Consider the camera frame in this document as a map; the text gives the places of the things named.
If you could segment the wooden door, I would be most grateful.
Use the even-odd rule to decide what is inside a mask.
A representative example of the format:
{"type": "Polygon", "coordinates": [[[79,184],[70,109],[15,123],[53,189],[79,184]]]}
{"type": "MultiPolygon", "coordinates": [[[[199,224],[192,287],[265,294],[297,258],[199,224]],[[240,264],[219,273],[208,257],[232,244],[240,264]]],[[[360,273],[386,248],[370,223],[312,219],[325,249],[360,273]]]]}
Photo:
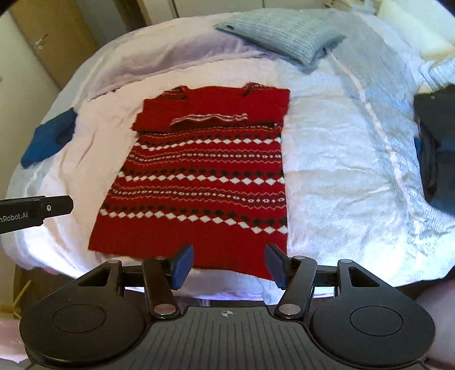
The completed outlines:
{"type": "Polygon", "coordinates": [[[98,49],[75,1],[17,1],[9,9],[19,30],[59,88],[98,49]]]}

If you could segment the red argyle knit sweater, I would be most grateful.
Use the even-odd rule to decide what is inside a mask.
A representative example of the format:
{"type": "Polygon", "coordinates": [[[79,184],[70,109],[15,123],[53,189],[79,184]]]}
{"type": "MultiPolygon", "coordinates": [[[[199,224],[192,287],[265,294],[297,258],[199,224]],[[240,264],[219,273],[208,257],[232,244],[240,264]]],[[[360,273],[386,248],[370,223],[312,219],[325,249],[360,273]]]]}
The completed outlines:
{"type": "Polygon", "coordinates": [[[269,278],[264,249],[287,247],[282,164],[287,89],[178,86],[143,101],[137,134],[88,248],[136,260],[194,248],[194,267],[269,278]]]}

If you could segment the blue folded garment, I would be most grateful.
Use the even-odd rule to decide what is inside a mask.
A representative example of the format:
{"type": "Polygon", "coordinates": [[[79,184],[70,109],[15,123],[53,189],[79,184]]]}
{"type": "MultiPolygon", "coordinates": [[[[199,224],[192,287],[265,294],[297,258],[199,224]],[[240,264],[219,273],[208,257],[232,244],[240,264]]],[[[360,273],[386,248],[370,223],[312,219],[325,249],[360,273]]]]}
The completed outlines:
{"type": "Polygon", "coordinates": [[[21,158],[22,167],[28,168],[59,152],[73,138],[76,118],[77,112],[70,108],[38,126],[21,158]]]}

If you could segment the dark navy garment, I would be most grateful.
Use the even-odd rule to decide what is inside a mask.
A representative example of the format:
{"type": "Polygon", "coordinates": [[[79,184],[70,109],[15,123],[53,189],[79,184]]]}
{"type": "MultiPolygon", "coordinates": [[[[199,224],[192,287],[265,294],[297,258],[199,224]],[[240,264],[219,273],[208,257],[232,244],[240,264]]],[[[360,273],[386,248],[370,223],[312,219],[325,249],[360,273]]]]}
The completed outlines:
{"type": "Polygon", "coordinates": [[[454,86],[419,94],[413,102],[419,136],[414,139],[424,197],[454,214],[454,86]]]}

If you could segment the pink fluffy blanket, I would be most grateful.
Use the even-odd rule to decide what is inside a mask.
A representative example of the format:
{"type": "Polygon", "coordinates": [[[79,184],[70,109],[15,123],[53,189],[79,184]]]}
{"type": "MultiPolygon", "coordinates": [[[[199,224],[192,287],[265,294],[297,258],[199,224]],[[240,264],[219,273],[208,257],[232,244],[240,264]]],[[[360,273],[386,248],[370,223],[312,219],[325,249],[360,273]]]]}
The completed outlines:
{"type": "Polygon", "coordinates": [[[69,195],[71,214],[2,240],[25,268],[77,278],[194,246],[181,294],[276,302],[264,247],[287,247],[280,62],[233,59],[153,75],[85,101],[73,138],[18,168],[15,195],[69,195]]]}

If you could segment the lilac pillow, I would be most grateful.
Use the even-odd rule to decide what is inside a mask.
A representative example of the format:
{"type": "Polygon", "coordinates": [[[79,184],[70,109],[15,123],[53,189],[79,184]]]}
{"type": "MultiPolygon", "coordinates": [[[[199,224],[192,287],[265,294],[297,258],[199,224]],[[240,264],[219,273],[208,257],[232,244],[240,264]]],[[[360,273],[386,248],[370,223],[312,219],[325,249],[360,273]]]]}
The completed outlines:
{"type": "Polygon", "coordinates": [[[177,39],[176,33],[162,39],[151,34],[121,43],[103,57],[86,99],[93,100],[130,83],[171,70],[221,60],[263,58],[271,52],[226,32],[210,30],[177,39]]]}

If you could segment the grey checked pillow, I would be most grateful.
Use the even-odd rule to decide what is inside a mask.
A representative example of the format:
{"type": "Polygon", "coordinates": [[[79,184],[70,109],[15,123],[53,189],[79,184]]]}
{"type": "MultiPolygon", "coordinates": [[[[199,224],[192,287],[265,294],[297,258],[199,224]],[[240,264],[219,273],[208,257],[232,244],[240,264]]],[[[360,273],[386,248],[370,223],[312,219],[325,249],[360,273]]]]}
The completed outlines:
{"type": "Polygon", "coordinates": [[[215,28],[240,36],[312,69],[345,36],[328,9],[257,9],[232,15],[215,28]]]}

